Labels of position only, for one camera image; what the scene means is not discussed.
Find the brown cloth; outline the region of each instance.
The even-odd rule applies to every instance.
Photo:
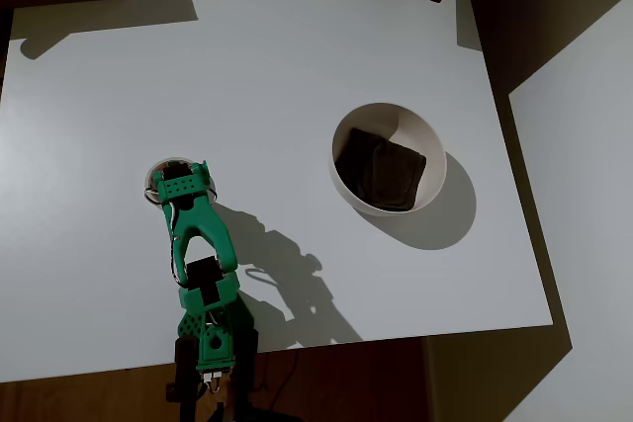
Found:
[[[426,157],[353,128],[335,166],[345,186],[366,204],[385,211],[408,211],[415,204]]]

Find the tabletop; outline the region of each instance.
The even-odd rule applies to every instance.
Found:
[[[163,215],[142,194],[173,156],[209,163],[260,352],[551,324],[484,58],[457,45],[455,4],[16,11],[0,380],[173,360],[183,310]],[[376,102],[419,114],[447,151],[440,195],[406,219],[359,214],[328,174],[336,126]]]

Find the wooden floor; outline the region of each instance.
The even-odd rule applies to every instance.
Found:
[[[0,421],[176,422],[178,406],[165,401],[174,373],[164,365],[7,382],[0,384]],[[305,422],[430,420],[419,338],[258,355],[255,388],[256,407],[270,409],[279,391],[274,410]],[[197,420],[206,421],[213,397],[198,405]]]

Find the white bowl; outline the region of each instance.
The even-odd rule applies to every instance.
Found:
[[[372,207],[356,197],[342,182],[334,162],[354,127],[380,135],[426,157],[426,168],[411,210],[385,211]],[[329,174],[340,196],[357,210],[373,216],[399,216],[424,208],[437,196],[446,178],[446,153],[435,130],[417,114],[395,104],[368,104],[349,113],[336,128],[329,157]]]

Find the bowl rim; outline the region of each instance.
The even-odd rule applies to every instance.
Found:
[[[334,151],[332,149],[333,146],[333,141],[334,138],[336,137],[336,132],[338,131],[338,127],[340,126],[340,124],[350,115],[352,114],[354,111],[357,111],[365,106],[370,106],[372,104],[390,104],[393,106],[397,106],[399,108],[405,109],[413,114],[415,114],[416,116],[418,116],[422,121],[424,121],[426,123],[426,125],[428,126],[428,128],[431,130],[431,132],[435,135],[435,138],[437,139],[437,143],[439,143],[439,146],[442,150],[442,177],[441,177],[441,185],[437,188],[437,190],[435,191],[435,193],[430,197],[430,199],[421,207],[416,208],[413,207],[410,210],[406,210],[406,211],[388,211],[388,210],[382,210],[380,208],[376,208],[372,205],[369,205],[368,203],[363,202],[360,198],[358,198],[356,195],[354,195],[352,193],[352,191],[347,188],[347,185],[345,185],[343,183],[343,180],[340,178],[340,175],[338,175],[338,170],[336,170],[336,166],[334,164]],[[444,148],[444,144],[442,143],[442,140],[439,138],[438,133],[435,131],[435,129],[433,128],[433,126],[430,124],[429,121],[427,121],[425,118],[423,118],[420,114],[418,114],[415,111],[412,111],[409,108],[405,108],[404,106],[400,106],[398,104],[395,103],[368,103],[368,104],[364,104],[362,106],[359,106],[357,108],[352,109],[351,111],[349,111],[336,125],[336,127],[334,128],[334,134],[332,135],[332,139],[330,141],[329,144],[329,170],[330,170],[330,175],[334,174],[338,180],[338,182],[340,183],[340,185],[346,190],[347,192],[347,198],[346,197],[342,197],[345,201],[347,201],[349,203],[349,200],[353,201],[355,204],[359,205],[359,207],[355,207],[352,203],[349,203],[350,205],[352,205],[356,210],[363,212],[361,209],[362,208],[366,208],[368,210],[374,211],[375,213],[372,213],[372,215],[374,216],[402,216],[405,214],[411,214],[413,212],[417,212],[420,210],[423,210],[425,207],[427,207],[428,205],[430,205],[433,200],[435,200],[437,198],[437,195],[439,195],[439,192],[442,191],[442,188],[444,187],[444,182],[446,181],[446,173],[447,173],[447,160],[446,160],[446,149]],[[338,191],[339,195],[340,195],[340,191],[338,190],[338,188],[334,185],[334,188],[336,188],[336,191]]]

